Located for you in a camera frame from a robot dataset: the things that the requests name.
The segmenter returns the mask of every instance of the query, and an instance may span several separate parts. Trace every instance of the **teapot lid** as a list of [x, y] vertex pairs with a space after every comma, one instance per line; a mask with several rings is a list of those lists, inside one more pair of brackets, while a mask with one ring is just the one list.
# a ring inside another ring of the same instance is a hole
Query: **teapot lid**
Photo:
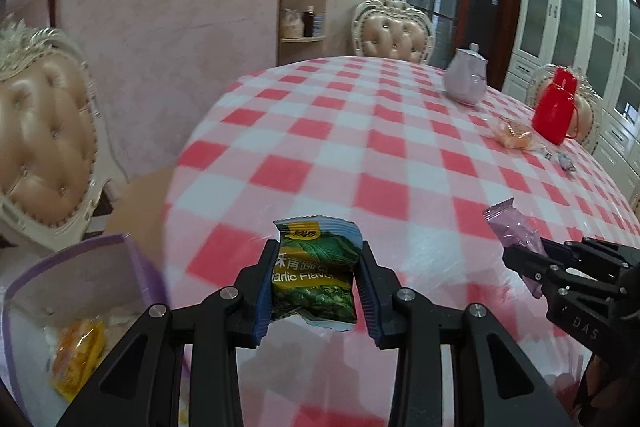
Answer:
[[479, 49], [480, 49], [480, 47], [475, 42], [472, 42], [471, 44], [469, 44], [469, 49], [468, 50], [458, 49], [458, 51], [460, 53], [465, 54], [465, 55], [470, 55], [470, 56], [475, 57], [475, 58], [480, 58], [480, 60], [484, 60], [486, 62], [486, 58], [482, 57], [482, 55], [478, 53]]

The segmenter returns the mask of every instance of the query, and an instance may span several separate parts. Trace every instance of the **white teapot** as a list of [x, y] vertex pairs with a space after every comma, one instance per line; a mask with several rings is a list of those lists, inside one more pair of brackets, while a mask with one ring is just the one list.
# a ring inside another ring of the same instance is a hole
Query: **white teapot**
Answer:
[[454, 100], [476, 105], [486, 91], [486, 58], [478, 53], [478, 45], [468, 50], [456, 50], [442, 79], [445, 92]]

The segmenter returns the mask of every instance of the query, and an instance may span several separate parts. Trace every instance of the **round dining table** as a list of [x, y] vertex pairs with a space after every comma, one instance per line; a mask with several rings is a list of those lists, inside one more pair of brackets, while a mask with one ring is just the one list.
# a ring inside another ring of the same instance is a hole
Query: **round dining table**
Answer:
[[[436, 304], [484, 303], [554, 390], [570, 394], [589, 352], [546, 318], [482, 217], [514, 199], [542, 237], [640, 247], [640, 226], [612, 180], [573, 140], [565, 172], [504, 149], [492, 119], [532, 110], [494, 89], [477, 107], [444, 94], [444, 72], [385, 58], [316, 58], [240, 78], [191, 135], [166, 201], [164, 275], [173, 307], [201, 302], [253, 264], [275, 219], [354, 221], [381, 266]], [[299, 317], [238, 349], [247, 427], [383, 427], [396, 350], [379, 351], [362, 310], [348, 333]], [[444, 418], [452, 425], [450, 362]]]

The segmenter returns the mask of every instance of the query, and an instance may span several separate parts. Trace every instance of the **green snack packet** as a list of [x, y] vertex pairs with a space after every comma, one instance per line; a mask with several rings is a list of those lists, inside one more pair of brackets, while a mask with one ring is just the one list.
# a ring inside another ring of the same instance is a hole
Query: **green snack packet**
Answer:
[[353, 328], [353, 266], [362, 252], [358, 226], [326, 216], [291, 217], [274, 224], [280, 230], [280, 250], [271, 275], [271, 319], [298, 314], [313, 326]]

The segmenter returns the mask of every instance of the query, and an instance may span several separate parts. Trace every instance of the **orange snack in clear wrapper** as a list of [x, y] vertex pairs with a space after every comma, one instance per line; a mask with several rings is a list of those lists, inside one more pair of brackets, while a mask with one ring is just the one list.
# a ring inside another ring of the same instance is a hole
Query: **orange snack in clear wrapper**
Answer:
[[63, 330], [51, 369], [53, 388], [73, 400], [98, 365], [104, 344], [104, 322], [100, 319], [78, 320]]
[[533, 130], [515, 120], [496, 118], [491, 125], [495, 139], [507, 149], [533, 149]]

